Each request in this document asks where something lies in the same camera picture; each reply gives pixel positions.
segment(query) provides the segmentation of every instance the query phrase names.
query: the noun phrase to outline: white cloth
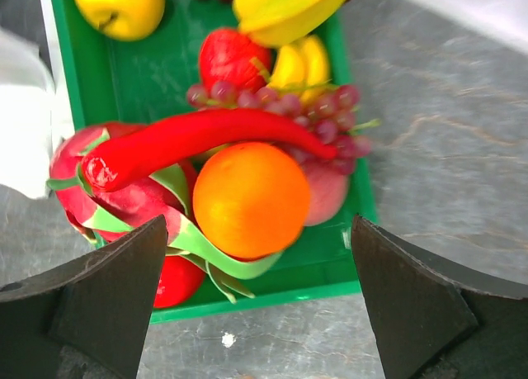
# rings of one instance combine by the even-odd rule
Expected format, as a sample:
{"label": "white cloth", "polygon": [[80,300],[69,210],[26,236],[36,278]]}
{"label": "white cloth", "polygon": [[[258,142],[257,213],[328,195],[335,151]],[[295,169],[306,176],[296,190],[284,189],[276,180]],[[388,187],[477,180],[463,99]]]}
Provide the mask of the white cloth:
{"label": "white cloth", "polygon": [[55,81],[54,109],[51,113],[51,142],[57,149],[62,140],[66,140],[75,133],[73,128],[72,109],[69,105],[66,77],[64,75],[63,58],[59,47],[59,34],[55,24],[55,15],[51,0],[40,0],[42,16],[48,41],[51,71]]}
{"label": "white cloth", "polygon": [[54,105],[54,81],[38,46],[0,29],[0,183],[32,199],[50,194]]}

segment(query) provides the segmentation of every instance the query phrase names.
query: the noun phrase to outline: yellow apple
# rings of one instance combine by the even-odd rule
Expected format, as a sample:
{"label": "yellow apple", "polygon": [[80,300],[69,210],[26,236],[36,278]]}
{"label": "yellow apple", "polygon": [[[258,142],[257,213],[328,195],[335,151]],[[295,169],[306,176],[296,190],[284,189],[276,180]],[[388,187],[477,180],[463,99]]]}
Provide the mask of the yellow apple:
{"label": "yellow apple", "polygon": [[86,20],[117,40],[140,40],[158,28],[165,0],[75,0]]}

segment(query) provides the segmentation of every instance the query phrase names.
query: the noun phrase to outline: dragon fruit scale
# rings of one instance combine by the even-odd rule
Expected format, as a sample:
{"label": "dragon fruit scale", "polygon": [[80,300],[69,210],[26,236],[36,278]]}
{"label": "dragon fruit scale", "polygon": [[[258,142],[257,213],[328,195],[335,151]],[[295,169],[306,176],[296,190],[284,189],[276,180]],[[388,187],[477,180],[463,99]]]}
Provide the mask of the dragon fruit scale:
{"label": "dragon fruit scale", "polygon": [[[78,131],[55,151],[49,166],[50,179],[75,178],[86,152],[104,140],[143,127],[111,121]],[[180,232],[181,213],[191,218],[191,192],[196,176],[191,163],[182,161],[116,192],[93,191],[90,196],[79,184],[56,190],[56,194],[70,224],[91,242],[96,241],[94,231],[105,241],[112,242],[154,217],[164,215],[170,243]]]}

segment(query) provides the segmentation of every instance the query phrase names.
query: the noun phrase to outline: red chili pepper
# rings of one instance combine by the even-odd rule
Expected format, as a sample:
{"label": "red chili pepper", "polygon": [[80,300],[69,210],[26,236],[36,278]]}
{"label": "red chili pepper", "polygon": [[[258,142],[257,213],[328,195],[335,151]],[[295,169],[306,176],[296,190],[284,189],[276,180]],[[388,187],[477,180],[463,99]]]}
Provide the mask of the red chili pepper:
{"label": "red chili pepper", "polygon": [[336,147],[291,119],[260,109],[209,109],[103,142],[83,158],[82,174],[94,190],[113,192],[183,159],[244,140],[286,142],[322,159],[337,156]]}

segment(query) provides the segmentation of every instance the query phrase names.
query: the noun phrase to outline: gray marble countertop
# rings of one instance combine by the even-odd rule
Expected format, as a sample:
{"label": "gray marble countertop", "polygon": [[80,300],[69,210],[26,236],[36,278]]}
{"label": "gray marble countertop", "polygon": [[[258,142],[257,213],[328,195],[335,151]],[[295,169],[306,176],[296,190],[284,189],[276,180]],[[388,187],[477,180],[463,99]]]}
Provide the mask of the gray marble countertop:
{"label": "gray marble countertop", "polygon": [[[19,32],[12,6],[0,2],[0,24]],[[361,116],[383,120],[370,131],[380,223],[456,262],[528,283],[526,57],[403,0],[354,0],[342,22]],[[55,199],[29,201],[0,187],[0,285],[89,249]],[[384,376],[355,295],[151,326],[139,377]]]}

